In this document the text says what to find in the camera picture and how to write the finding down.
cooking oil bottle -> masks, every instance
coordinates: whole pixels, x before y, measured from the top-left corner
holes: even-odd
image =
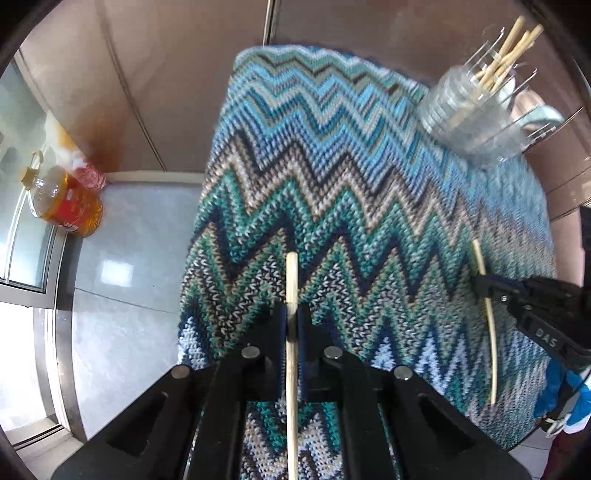
[[[43,156],[41,152],[35,155],[41,156],[36,163],[39,165]],[[39,174],[39,168],[27,167],[21,182],[29,190],[32,207],[39,218],[80,236],[89,236],[99,226],[102,202],[62,167],[53,166],[43,175]]]

floor tile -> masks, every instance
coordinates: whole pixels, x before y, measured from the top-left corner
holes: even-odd
[[[88,438],[176,363],[177,325],[175,313],[75,291],[74,381]]]
[[[527,471],[533,478],[539,478],[544,473],[544,468],[546,468],[546,463],[548,463],[548,450],[519,445],[509,453],[527,468]]]
[[[101,194],[98,230],[82,243],[76,288],[176,313],[201,188],[124,183]]]
[[[61,444],[25,464],[37,480],[51,480],[57,467],[74,455],[80,447],[82,447],[82,442],[70,435]]]
[[[525,447],[541,448],[542,450],[550,450],[552,446],[552,438],[546,438],[546,432],[542,429],[537,429],[526,441],[522,443]]]

wooden stick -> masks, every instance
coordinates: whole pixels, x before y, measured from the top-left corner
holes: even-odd
[[[523,15],[518,16],[517,20],[515,20],[515,23],[513,24],[513,27],[511,28],[511,31],[507,35],[505,42],[501,46],[501,49],[498,51],[497,57],[486,68],[484,76],[480,79],[480,85],[484,85],[492,77],[492,74],[496,71],[497,67],[499,66],[499,63],[501,62],[505,54],[509,51],[509,49],[512,47],[515,38],[519,34],[519,30],[521,30],[521,27],[523,27],[524,24],[525,17]]]
[[[495,83],[498,86],[501,84],[501,82],[504,80],[504,78],[509,73],[511,66],[517,61],[517,59],[519,57],[521,57],[521,55],[523,55],[523,52],[525,50],[527,50],[532,45],[532,43],[535,41],[535,39],[538,38],[543,31],[544,31],[544,27],[542,27],[542,25],[536,26],[531,31],[531,34],[528,35],[527,39],[523,43],[521,43],[521,45],[517,45],[513,49],[511,54],[508,55],[507,60],[503,62],[503,65],[501,65],[499,67],[499,69],[497,70],[497,72],[495,73],[495,76],[497,77]]]
[[[287,476],[297,480],[297,253],[289,252],[285,258],[285,303],[287,305],[287,339],[285,340],[285,403],[287,415]]]
[[[528,37],[528,35],[529,35],[529,34],[530,34],[530,31],[529,31],[529,30],[525,30],[525,33],[524,33],[524,34],[523,34],[523,36],[521,37],[521,40],[519,40],[519,42],[517,42],[517,45],[516,45],[516,46],[520,45],[520,44],[521,44],[521,43],[522,43],[522,42],[523,42],[523,41],[524,41],[524,40],[525,40],[525,39]],[[505,65],[505,64],[506,64],[506,61],[509,59],[509,55],[511,55],[511,52],[509,52],[507,55],[505,55],[505,56],[502,58],[502,60],[501,60],[501,63],[499,63],[499,67],[501,67],[502,65]],[[476,80],[478,80],[478,79],[481,79],[481,78],[482,78],[482,76],[483,76],[485,73],[486,73],[486,70],[481,70],[481,71],[479,71],[479,72],[478,72],[476,75],[474,75],[474,78],[475,78]],[[491,85],[491,83],[493,82],[493,80],[494,80],[494,79],[495,79],[495,76],[493,75],[493,76],[492,76],[492,77],[491,77],[491,78],[488,80],[488,82],[486,82],[486,85],[484,85],[484,87],[486,88],[486,86],[487,86],[487,85],[488,85],[488,86],[490,86],[490,85]]]
[[[486,275],[486,267],[484,265],[484,258],[480,251],[480,243],[477,239],[472,240],[472,249],[474,250],[474,256],[476,257],[476,263],[478,265],[478,273],[480,275]],[[484,299],[484,307],[486,310],[486,318],[488,320],[488,332],[491,338],[491,405],[496,403],[496,386],[498,382],[498,366],[497,366],[497,353],[496,353],[496,329],[495,329],[495,316],[492,313],[492,303],[489,298]]]
[[[505,77],[513,67],[513,63],[509,63],[511,61],[513,52],[516,48],[520,48],[521,45],[527,41],[529,36],[530,31],[526,30],[523,36],[521,37],[521,40],[517,42],[515,48],[503,57],[503,60],[499,64],[499,68],[497,69],[497,71],[491,76],[488,82],[486,82],[486,85],[484,85],[485,89],[490,90],[492,93],[495,93],[499,89],[499,86],[501,85],[502,81],[505,79]]]

blue chevron fabric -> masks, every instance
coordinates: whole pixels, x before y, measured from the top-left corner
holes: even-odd
[[[523,159],[484,172],[414,115],[426,88],[322,48],[257,47],[235,61],[181,292],[179,362],[202,368],[284,298],[337,345],[383,369],[409,365],[502,446],[532,427],[545,353],[493,306],[499,393],[470,242],[491,272],[554,276],[545,195]],[[342,478],[331,404],[299,411],[300,478]],[[249,405],[242,477],[287,477],[285,405]]]

clear plastic container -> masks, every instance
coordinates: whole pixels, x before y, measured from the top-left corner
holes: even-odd
[[[106,175],[86,158],[51,112],[47,112],[45,135],[46,143],[55,152],[58,164],[87,190],[99,192],[105,188]]]
[[[417,107],[425,131],[482,168],[521,154],[528,140],[507,110],[506,93],[483,90],[465,66],[452,67]]]

